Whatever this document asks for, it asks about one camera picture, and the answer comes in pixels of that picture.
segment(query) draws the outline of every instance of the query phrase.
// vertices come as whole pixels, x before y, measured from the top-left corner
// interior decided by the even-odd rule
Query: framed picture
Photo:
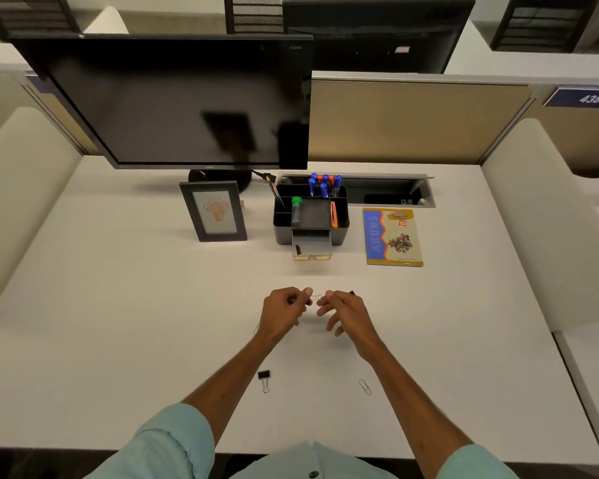
[[[237,182],[183,182],[180,190],[200,242],[247,240]]]

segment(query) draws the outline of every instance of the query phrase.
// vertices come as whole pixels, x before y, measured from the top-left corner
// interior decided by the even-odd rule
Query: monitor stand
[[[251,170],[191,170],[188,180],[192,183],[200,181],[237,181],[238,191],[242,193],[251,183]]]

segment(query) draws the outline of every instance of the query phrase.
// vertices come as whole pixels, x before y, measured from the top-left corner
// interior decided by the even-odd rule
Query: shirt sleeve
[[[215,460],[211,426],[185,403],[158,412],[89,479],[208,479]]]
[[[501,460],[480,445],[455,450],[437,474],[437,479],[519,479]]]

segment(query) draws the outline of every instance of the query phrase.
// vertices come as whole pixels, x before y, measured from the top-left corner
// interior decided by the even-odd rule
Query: monitor screen
[[[13,44],[116,168],[306,168],[310,36]]]
[[[284,32],[315,39],[314,70],[441,74],[475,0],[284,0]]]

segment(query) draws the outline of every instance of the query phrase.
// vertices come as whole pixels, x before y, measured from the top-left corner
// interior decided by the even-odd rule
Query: desk number 438
[[[599,102],[599,95],[585,95],[579,100],[579,102],[584,102],[587,104],[597,104]]]

